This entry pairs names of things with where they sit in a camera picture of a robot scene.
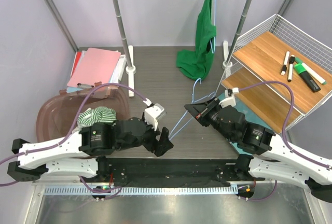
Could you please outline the light blue wire hanger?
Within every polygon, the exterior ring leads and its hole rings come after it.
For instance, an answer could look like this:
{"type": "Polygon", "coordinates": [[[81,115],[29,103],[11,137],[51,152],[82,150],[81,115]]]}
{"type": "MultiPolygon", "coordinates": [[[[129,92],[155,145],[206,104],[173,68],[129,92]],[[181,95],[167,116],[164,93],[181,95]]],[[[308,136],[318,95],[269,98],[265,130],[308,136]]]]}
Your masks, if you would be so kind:
{"type": "MultiPolygon", "coordinates": [[[[202,84],[202,78],[198,78],[193,86],[192,86],[192,93],[191,93],[191,101],[195,100],[195,89],[196,89],[196,85],[197,84],[202,84]]],[[[184,114],[180,117],[179,121],[176,123],[176,125],[173,127],[173,129],[171,130],[170,134],[169,134],[169,140],[172,140],[187,124],[190,123],[190,121],[193,119],[193,117],[191,117],[182,127],[180,127],[177,131],[175,131],[179,124],[181,123],[181,121],[186,117],[186,115],[188,114],[188,111],[186,110],[184,112],[184,114]]]]}

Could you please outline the green white striped tank top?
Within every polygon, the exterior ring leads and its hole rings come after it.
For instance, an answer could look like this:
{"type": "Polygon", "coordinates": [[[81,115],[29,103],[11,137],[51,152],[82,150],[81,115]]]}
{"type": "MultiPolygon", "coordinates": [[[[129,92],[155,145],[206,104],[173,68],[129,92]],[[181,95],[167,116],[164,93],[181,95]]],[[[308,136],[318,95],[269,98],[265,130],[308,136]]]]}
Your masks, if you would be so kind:
{"type": "Polygon", "coordinates": [[[95,123],[113,123],[116,118],[116,111],[112,108],[99,106],[94,109],[88,108],[85,112],[78,115],[77,127],[82,129],[90,127],[95,123]]]}

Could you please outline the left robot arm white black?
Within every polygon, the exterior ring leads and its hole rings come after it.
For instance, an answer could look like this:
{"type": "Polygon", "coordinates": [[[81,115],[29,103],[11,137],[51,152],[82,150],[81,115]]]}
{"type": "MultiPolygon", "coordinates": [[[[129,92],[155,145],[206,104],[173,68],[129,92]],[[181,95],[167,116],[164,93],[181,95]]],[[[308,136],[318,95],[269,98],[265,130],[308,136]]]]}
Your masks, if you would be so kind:
{"type": "Polygon", "coordinates": [[[42,143],[14,140],[12,152],[17,160],[8,164],[7,174],[15,181],[36,181],[44,175],[59,175],[104,182],[110,177],[110,168],[102,157],[140,146],[156,157],[174,147],[168,128],[159,130],[140,118],[95,123],[68,138],[42,143]]]}

